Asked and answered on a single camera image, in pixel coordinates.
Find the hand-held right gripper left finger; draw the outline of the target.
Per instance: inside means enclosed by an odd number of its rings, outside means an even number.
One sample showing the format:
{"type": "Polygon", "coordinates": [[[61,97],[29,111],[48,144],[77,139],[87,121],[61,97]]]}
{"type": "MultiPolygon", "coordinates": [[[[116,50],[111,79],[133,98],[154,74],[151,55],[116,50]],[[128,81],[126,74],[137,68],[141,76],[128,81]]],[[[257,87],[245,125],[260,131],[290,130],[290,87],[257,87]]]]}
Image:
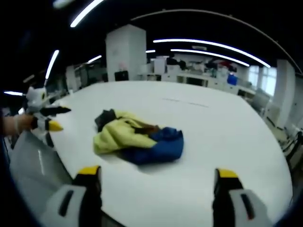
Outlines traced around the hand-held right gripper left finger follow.
{"type": "Polygon", "coordinates": [[[40,222],[44,227],[102,226],[101,167],[81,169],[47,201],[40,222]]]}

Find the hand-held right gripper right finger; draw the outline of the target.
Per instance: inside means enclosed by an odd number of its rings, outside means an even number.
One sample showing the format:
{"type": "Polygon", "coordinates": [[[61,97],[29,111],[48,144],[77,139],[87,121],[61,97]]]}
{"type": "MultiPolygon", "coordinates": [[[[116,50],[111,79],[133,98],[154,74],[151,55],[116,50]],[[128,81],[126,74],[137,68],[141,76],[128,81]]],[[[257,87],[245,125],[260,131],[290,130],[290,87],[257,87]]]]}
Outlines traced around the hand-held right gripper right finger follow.
{"type": "Polygon", "coordinates": [[[272,226],[265,204],[232,170],[215,170],[212,209],[214,227],[272,226]]]}

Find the person's left hand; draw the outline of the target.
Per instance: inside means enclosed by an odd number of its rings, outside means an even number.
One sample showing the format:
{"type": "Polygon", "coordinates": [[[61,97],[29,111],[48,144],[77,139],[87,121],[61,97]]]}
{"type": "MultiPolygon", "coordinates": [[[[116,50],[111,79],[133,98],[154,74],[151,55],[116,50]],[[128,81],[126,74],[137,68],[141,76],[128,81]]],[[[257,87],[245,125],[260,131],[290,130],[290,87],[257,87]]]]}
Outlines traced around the person's left hand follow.
{"type": "Polygon", "coordinates": [[[28,114],[19,114],[13,117],[13,126],[15,134],[19,135],[23,131],[32,129],[34,117],[28,114]]]}

